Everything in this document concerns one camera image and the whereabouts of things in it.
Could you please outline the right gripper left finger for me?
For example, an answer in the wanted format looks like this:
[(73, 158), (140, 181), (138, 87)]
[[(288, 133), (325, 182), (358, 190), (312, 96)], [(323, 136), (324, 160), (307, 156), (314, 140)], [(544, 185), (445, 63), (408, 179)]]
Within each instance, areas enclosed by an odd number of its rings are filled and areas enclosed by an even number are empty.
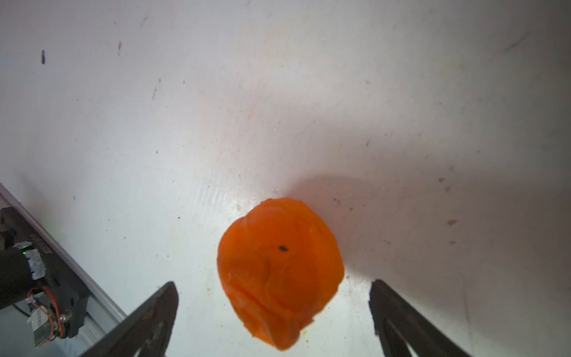
[(83, 353), (84, 356), (164, 356), (178, 310), (169, 281)]

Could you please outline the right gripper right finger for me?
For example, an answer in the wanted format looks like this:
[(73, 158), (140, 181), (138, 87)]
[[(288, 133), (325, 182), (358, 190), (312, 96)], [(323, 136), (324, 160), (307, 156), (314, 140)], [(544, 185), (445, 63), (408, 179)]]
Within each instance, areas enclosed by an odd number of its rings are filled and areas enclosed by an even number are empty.
[(385, 356), (469, 357), (382, 280), (372, 282), (369, 307)]

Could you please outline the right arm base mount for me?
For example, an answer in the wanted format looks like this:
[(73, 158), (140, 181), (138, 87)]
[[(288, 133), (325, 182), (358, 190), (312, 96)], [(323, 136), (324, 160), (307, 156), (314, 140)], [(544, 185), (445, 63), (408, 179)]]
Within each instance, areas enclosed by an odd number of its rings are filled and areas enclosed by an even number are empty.
[(39, 345), (74, 338), (84, 325), (90, 291), (16, 208), (1, 209), (1, 308), (25, 301), (46, 328)]

